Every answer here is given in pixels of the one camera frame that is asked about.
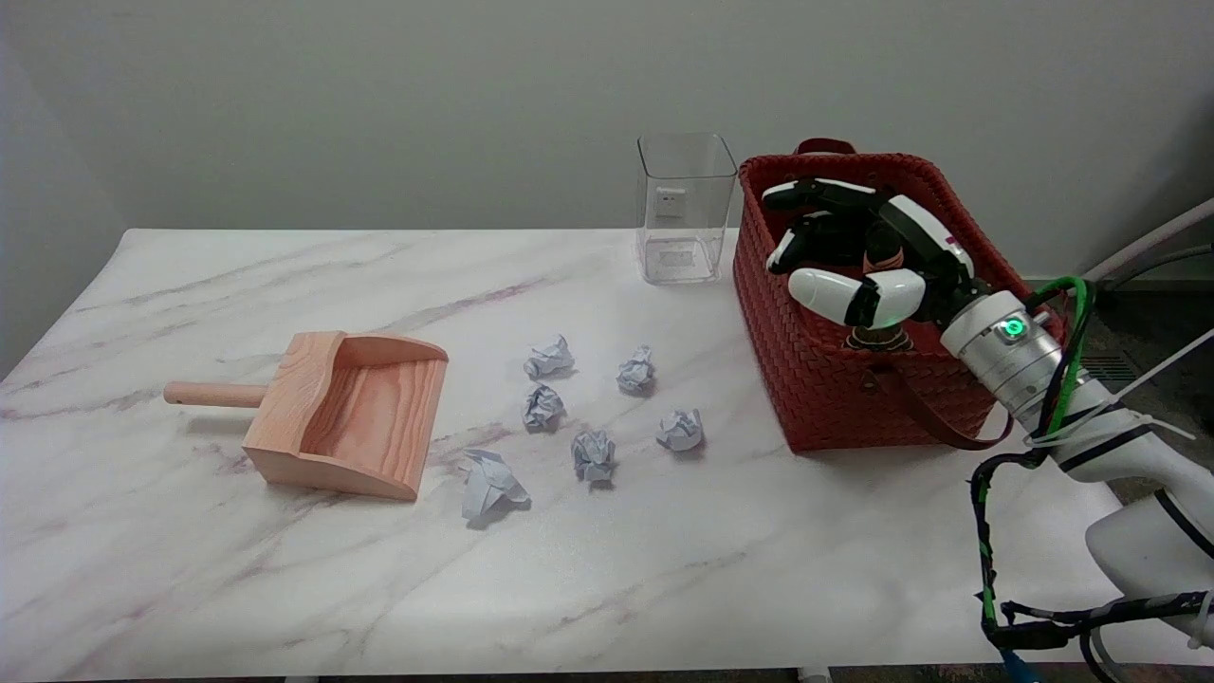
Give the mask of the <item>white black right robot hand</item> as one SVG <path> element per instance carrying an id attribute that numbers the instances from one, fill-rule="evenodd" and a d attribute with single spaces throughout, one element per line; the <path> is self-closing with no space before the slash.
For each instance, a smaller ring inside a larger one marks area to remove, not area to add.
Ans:
<path id="1" fill-rule="evenodd" d="M 981 298 L 974 258 L 944 222 L 892 190 L 804 176 L 762 193 L 768 211 L 799 211 L 767 256 L 792 298 L 846 328 L 947 328 Z"/>

